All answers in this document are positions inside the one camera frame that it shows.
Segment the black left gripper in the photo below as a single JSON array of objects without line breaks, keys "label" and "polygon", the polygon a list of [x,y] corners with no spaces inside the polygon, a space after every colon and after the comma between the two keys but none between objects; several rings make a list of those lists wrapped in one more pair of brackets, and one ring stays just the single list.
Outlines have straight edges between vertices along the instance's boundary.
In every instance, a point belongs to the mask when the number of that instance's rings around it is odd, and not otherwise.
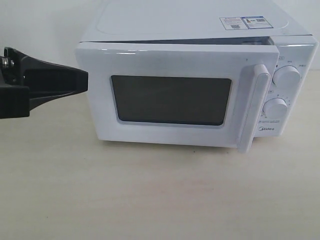
[{"label": "black left gripper", "polygon": [[5,47],[0,57],[0,118],[26,118],[47,102],[88,90],[88,72]]}]

